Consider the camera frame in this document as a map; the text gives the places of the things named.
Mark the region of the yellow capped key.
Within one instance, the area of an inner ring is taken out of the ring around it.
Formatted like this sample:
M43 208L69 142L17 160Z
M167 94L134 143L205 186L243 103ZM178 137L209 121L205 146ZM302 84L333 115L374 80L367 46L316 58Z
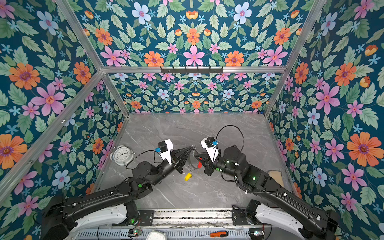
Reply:
M192 174L191 174L191 173L188 173L188 174L185 176L185 181L188 181L191 177L192 177Z

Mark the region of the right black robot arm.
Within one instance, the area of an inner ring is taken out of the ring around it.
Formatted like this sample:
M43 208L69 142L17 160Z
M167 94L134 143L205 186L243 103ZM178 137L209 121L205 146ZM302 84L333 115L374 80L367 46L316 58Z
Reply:
M248 215L259 223L285 230L301 240L334 240L340 216L332 210L314 207L282 187L260 168L248 163L247 157L233 145L220 153L216 146L206 148L194 157L202 164L206 175L217 170L234 178L236 186L246 194L266 199L273 208L249 203Z

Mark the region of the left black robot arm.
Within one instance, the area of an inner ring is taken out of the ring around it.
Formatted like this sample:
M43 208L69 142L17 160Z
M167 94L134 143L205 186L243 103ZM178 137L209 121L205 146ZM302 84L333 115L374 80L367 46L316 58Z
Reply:
M134 224L138 218L135 200L142 199L153 191L153 187L169 176L173 171L183 173L183 167L194 147L170 151L170 159L157 166L143 161L132 169L132 176L114 187L86 196L65 198L53 197L43 210L43 240L63 240L78 230L83 217L100 218L104 209L122 206L120 220L111 220L112 224L127 222Z

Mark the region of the white round alarm clock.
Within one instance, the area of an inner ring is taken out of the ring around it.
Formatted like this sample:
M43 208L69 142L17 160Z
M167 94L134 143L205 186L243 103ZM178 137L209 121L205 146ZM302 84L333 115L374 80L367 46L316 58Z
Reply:
M117 165L127 166L133 161L134 155L130 148L120 145L116 148L111 158Z

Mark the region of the wooden block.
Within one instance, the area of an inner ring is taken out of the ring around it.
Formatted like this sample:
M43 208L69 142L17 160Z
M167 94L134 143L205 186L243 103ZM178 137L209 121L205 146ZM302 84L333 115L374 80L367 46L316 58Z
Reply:
M284 187L284 181L283 181L283 176L282 176L282 173L279 172L279 171L275 171L275 170L271 170L268 172L268 174L270 175L270 177L272 177L279 185L281 185L282 187Z

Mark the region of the white square clock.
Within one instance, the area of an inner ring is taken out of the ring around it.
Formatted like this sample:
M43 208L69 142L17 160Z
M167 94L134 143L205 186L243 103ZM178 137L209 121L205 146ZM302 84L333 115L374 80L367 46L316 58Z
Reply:
M146 240L167 240L167 239L168 237L166 236L166 234L158 231L152 231L146 237Z

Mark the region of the small circuit board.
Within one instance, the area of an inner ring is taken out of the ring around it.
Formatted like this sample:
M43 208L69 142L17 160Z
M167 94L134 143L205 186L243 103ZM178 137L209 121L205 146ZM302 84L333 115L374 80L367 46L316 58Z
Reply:
M143 231L140 229L130 229L129 230L129 237L139 237L143 234Z

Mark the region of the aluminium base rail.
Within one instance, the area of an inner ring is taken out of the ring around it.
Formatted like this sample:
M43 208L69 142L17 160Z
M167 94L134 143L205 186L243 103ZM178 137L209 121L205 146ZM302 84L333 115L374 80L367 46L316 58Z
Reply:
M233 208L218 209L155 209L154 220L152 226L162 225L218 225L229 226L232 222ZM132 226L133 218L127 217L128 211L125 206L112 207L97 211L80 218L76 221L78 224L74 230L79 231L103 225L110 226ZM254 211L245 211L255 225L269 224L281 229L302 228L298 220L291 215L277 208L270 208L264 204L258 206Z

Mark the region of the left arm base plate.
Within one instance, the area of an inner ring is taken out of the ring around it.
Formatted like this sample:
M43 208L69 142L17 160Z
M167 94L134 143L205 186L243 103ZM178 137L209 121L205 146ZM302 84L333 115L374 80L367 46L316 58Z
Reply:
M138 210L137 216L131 220L132 226L149 227L152 226L155 211L153 210Z

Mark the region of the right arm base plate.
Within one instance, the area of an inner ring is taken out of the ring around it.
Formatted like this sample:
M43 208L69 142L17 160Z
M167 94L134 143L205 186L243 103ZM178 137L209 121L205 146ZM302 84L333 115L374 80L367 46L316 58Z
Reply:
M234 226L252 226L255 223L247 217L245 211L238 208L232 209L232 222Z

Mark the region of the orange handled screwdriver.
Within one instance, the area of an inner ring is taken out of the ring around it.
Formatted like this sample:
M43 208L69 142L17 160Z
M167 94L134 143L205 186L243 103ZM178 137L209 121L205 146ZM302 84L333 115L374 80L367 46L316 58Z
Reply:
M211 238L225 238L229 235L227 231L218 231L218 232L213 232L210 233Z

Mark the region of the black hook rail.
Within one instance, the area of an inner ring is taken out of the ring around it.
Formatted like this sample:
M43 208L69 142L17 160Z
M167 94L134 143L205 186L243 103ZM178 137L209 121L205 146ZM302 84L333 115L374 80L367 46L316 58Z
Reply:
M224 68L221 67L160 67L162 74L221 74Z

